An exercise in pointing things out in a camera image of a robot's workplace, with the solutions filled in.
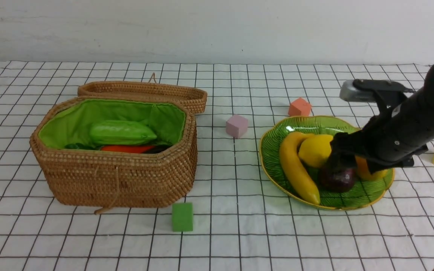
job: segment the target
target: orange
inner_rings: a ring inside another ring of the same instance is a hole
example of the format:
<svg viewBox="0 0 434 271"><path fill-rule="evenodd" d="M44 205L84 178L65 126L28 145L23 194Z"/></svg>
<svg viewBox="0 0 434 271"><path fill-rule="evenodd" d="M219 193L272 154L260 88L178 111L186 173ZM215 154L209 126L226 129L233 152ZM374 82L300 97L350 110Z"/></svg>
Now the orange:
<svg viewBox="0 0 434 271"><path fill-rule="evenodd" d="M355 156L356 157L356 163L358 164L358 168L356 169L357 175L365 181L376 181L384 178L386 174L388 173L389 169L377 171L373 174L369 172L369 169L367 167L367 161L366 159Z"/></svg>

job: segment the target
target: green basket lining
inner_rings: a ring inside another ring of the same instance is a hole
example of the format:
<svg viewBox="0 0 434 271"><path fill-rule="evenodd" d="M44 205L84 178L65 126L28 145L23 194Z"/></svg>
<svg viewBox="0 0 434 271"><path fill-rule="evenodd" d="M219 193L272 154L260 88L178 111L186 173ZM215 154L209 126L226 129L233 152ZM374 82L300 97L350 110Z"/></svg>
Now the green basket lining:
<svg viewBox="0 0 434 271"><path fill-rule="evenodd" d="M89 129L102 120L131 120L147 125L157 134L154 145L174 145L183 136L186 113L169 103L124 100L86 99L63 110L49 120L38 133L49 148L63 149L67 144L81 143L97 147Z"/></svg>

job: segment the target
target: banana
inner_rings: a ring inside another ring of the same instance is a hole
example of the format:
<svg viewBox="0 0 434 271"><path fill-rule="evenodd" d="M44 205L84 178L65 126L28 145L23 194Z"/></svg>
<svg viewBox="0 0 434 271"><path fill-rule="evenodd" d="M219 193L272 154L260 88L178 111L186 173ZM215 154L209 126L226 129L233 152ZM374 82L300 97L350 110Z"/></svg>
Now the banana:
<svg viewBox="0 0 434 271"><path fill-rule="evenodd" d="M312 204L320 204L319 190L298 156L300 144L311 136L313 134L301 132L288 134L279 147L279 158L284 174L300 197Z"/></svg>

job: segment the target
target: basket string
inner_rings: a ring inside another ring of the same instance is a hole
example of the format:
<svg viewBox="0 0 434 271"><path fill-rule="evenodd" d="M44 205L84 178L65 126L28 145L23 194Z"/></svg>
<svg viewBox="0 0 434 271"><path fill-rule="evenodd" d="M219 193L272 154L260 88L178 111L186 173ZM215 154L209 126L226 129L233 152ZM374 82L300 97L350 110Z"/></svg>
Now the basket string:
<svg viewBox="0 0 434 271"><path fill-rule="evenodd" d="M115 180L117 181L117 193L115 194L115 198L113 199L113 201L110 203L110 205L108 207L102 207L98 210L95 211L95 215L100 215L105 213L106 211L109 211L113 208L113 205L115 204L115 202L118 199L118 196L120 195L120 180L118 179L118 167L116 167L116 173L115 173Z"/></svg>
<svg viewBox="0 0 434 271"><path fill-rule="evenodd" d="M148 82L150 83L150 81L152 81L152 79L153 79L153 82L154 82L155 84L157 84L157 79L155 79L155 72L152 73L152 76L150 76L150 79L148 80Z"/></svg>

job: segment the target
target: orange cube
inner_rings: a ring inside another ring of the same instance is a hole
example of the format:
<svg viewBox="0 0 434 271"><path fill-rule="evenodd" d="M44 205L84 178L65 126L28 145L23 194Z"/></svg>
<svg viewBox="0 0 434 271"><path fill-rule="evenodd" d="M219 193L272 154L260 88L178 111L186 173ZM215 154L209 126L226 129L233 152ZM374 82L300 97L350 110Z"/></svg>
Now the orange cube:
<svg viewBox="0 0 434 271"><path fill-rule="evenodd" d="M309 116L312 105L303 98L299 98L289 105L289 115L292 116Z"/></svg>

